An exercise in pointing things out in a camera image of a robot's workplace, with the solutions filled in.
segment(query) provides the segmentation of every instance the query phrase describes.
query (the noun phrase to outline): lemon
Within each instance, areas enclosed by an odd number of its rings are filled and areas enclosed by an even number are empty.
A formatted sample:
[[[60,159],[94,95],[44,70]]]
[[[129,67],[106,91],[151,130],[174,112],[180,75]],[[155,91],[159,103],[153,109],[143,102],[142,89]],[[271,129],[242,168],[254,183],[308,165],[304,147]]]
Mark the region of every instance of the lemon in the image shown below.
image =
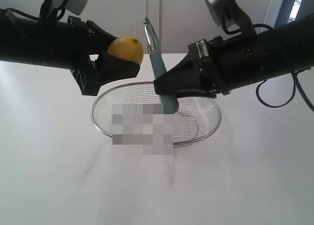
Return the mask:
[[[108,47],[107,53],[121,60],[141,65],[144,58],[144,49],[133,36],[124,36],[115,39]]]

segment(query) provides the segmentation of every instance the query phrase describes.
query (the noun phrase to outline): basket rim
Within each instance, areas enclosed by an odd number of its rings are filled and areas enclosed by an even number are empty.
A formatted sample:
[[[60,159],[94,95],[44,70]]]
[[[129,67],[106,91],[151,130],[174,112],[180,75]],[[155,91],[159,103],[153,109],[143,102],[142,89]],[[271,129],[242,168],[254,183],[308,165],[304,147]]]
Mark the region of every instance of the basket rim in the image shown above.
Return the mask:
[[[108,89],[107,91],[103,92],[99,97],[96,98],[96,100],[95,100],[94,103],[93,103],[92,109],[91,109],[91,119],[92,119],[93,125],[95,126],[95,128],[96,128],[99,132],[101,132],[101,133],[103,133],[104,135],[107,135],[107,136],[109,136],[109,137],[112,137],[112,134],[110,134],[110,133],[108,133],[108,132],[106,132],[106,131],[103,131],[103,130],[97,125],[97,123],[95,122],[95,119],[94,119],[94,117],[93,117],[93,116],[94,116],[93,114],[94,114],[96,105],[98,104],[98,101],[99,101],[103,96],[105,96],[106,94],[108,94],[109,92],[111,92],[112,90],[116,90],[116,89],[119,89],[119,88],[122,88],[122,87],[126,87],[126,86],[133,86],[133,85],[137,85],[137,84],[154,84],[154,82],[152,82],[152,81],[143,81],[143,82],[134,82],[134,83],[121,84],[121,85],[118,85],[118,86],[115,86],[115,87],[113,87],[113,88]],[[219,121],[218,121],[218,123],[217,123],[217,125],[216,125],[216,128],[213,129],[213,131],[211,131],[211,132],[208,133],[207,135],[205,135],[205,136],[203,136],[203,137],[200,137],[200,138],[197,138],[197,139],[189,140],[189,141],[174,142],[174,143],[173,143],[174,146],[185,145],[185,144],[191,144],[191,143],[194,143],[194,142],[201,141],[201,140],[203,140],[203,139],[205,139],[205,138],[208,138],[209,136],[211,136],[212,134],[214,134],[214,133],[218,130],[218,128],[219,128],[219,126],[220,126],[220,124],[221,124],[221,119],[222,119],[221,109],[220,109],[220,107],[217,105],[217,103],[216,103],[213,99],[211,99],[211,98],[209,98],[209,97],[206,97],[206,96],[191,96],[190,98],[204,98],[204,99],[209,99],[209,100],[214,104],[215,108],[218,110]]]

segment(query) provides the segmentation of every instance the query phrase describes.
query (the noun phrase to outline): white table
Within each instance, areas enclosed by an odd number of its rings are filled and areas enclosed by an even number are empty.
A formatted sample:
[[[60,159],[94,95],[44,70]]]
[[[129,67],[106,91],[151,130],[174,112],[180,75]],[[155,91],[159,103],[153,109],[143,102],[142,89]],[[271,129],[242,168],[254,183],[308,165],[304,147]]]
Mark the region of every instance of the white table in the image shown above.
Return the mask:
[[[172,68],[183,56],[164,60]],[[146,56],[138,78],[100,93],[151,80]],[[300,80],[314,100],[314,72]],[[220,128],[174,151],[169,185],[157,162],[116,154],[90,121],[95,98],[80,95],[69,71],[0,62],[0,224],[313,224],[314,115],[299,94],[268,109],[255,87],[217,99]],[[285,76],[261,93],[280,104],[291,91]]]

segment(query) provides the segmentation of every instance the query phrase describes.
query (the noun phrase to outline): metal basket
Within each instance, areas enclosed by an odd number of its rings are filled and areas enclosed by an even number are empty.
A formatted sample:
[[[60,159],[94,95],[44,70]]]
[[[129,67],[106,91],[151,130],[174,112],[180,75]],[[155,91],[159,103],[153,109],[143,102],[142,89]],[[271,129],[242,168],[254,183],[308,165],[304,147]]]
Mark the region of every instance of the metal basket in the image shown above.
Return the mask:
[[[212,135],[221,122],[221,111],[214,100],[207,97],[178,99],[180,107],[173,115],[173,145],[199,141]],[[95,127],[112,137],[112,107],[115,104],[158,104],[152,82],[120,85],[101,94],[92,107]]]

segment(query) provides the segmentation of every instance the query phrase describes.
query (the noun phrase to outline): wire mesh basket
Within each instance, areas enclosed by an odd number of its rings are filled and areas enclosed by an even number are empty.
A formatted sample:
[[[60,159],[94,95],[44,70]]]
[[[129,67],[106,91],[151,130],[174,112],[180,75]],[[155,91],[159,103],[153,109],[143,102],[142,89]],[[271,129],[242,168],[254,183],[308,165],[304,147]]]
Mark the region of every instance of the wire mesh basket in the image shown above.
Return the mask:
[[[207,97],[180,98],[173,115],[173,145],[199,141],[212,135],[221,122],[216,102]],[[112,137],[112,107],[115,104],[159,104],[152,82],[131,83],[112,88],[100,95],[91,111],[94,126]]]

